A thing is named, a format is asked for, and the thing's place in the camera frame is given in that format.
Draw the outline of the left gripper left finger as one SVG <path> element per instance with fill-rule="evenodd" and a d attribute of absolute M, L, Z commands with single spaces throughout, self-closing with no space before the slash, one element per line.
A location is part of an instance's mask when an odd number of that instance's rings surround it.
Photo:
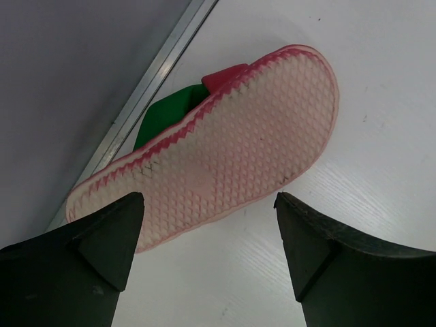
<path fill-rule="evenodd" d="M 2 326 L 111 326 L 144 214 L 132 192 L 1 250 Z"/>

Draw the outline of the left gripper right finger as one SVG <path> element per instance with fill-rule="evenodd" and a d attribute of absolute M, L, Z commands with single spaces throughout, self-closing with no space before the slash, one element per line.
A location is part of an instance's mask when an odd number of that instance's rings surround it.
<path fill-rule="evenodd" d="M 278 193 L 277 221 L 308 326 L 434 326 L 435 253 L 371 236 Z"/>

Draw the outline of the upturned pink sole sandal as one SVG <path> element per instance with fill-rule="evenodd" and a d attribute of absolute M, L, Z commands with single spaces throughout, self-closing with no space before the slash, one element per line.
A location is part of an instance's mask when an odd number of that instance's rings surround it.
<path fill-rule="evenodd" d="M 292 44 L 248 65 L 179 123 L 69 194 L 73 222 L 131 192 L 144 197 L 148 251 L 284 188 L 320 157 L 339 87 L 326 58 Z"/>

